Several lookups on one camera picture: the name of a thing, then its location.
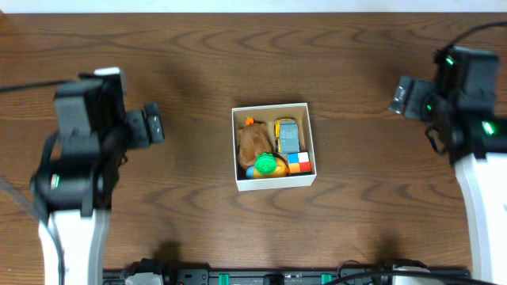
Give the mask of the yellow grey toy truck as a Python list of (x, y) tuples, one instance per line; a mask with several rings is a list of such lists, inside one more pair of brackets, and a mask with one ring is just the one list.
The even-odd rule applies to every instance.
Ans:
[(280, 118), (275, 121), (275, 147), (279, 154), (300, 151), (299, 126), (294, 118)]

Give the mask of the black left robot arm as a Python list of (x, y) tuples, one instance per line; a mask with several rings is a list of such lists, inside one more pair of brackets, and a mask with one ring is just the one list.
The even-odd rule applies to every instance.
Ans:
[(55, 93), (58, 130), (30, 188), (40, 215), (46, 284), (101, 284), (112, 192), (128, 150), (163, 143), (154, 102), (126, 111), (121, 74), (83, 74)]

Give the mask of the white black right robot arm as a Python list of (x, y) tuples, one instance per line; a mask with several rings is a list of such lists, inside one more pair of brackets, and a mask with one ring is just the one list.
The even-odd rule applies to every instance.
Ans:
[(433, 83), (402, 76), (391, 112), (426, 126), (433, 150), (448, 156), (462, 192), (472, 255), (472, 276), (506, 282), (506, 119), (486, 99), (461, 104)]

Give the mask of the orange rubber duck toy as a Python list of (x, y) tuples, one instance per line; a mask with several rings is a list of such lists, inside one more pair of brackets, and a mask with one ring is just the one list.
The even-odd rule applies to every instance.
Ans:
[(286, 163), (280, 159), (275, 158), (277, 163), (277, 168), (274, 173), (269, 175), (260, 174), (255, 168), (254, 165), (250, 166), (246, 171), (247, 179), (261, 179), (261, 178), (278, 178), (278, 177), (286, 177), (288, 175), (288, 167)]

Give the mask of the brown plush capybara toy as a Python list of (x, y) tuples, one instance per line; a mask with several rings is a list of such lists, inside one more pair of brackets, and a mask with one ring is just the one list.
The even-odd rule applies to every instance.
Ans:
[(236, 135), (239, 141), (238, 163), (244, 170), (254, 165), (259, 155), (273, 152), (266, 124), (251, 116), (246, 117), (246, 126), (237, 130)]

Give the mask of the multicoloured puzzle cube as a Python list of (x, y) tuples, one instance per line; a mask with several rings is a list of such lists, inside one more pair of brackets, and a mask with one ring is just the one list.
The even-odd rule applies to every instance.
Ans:
[(291, 175), (310, 173), (311, 162), (308, 152), (288, 154), (288, 169)]

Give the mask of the green ribbed wheel toy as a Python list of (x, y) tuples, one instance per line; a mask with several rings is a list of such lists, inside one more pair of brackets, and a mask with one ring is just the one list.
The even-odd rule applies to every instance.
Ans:
[(254, 168), (262, 175), (272, 174), (277, 168), (276, 159), (269, 153), (260, 154), (255, 161)]

